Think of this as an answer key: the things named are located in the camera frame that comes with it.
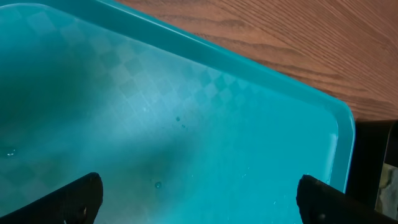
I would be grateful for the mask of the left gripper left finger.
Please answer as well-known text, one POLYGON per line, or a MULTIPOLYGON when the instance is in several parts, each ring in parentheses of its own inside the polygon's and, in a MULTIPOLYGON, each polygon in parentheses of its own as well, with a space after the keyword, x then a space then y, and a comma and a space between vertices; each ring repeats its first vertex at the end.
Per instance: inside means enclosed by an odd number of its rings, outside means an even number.
POLYGON ((96 172, 1 217, 2 224, 93 224, 103 203, 103 183, 96 172))

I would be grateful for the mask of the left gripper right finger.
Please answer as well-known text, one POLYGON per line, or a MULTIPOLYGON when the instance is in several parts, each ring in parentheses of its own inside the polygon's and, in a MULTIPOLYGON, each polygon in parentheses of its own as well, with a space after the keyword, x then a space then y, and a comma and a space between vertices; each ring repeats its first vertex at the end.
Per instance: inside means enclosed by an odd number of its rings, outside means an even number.
POLYGON ((303 224, 397 224, 311 175, 299 180, 296 202, 303 224))

